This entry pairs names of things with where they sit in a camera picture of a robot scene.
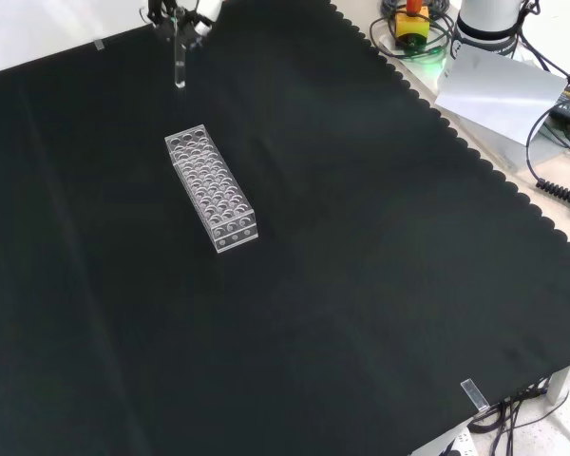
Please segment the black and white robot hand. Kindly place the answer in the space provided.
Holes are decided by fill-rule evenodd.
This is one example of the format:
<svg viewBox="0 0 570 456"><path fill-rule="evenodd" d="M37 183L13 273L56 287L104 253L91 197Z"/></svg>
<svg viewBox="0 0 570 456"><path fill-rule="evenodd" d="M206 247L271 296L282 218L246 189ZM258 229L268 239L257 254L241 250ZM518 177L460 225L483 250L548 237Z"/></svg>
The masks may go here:
<svg viewBox="0 0 570 456"><path fill-rule="evenodd" d="M186 49L201 45L219 19L222 0L199 0L191 9L177 1L148 0L148 21L161 38L181 43Z"/></svg>

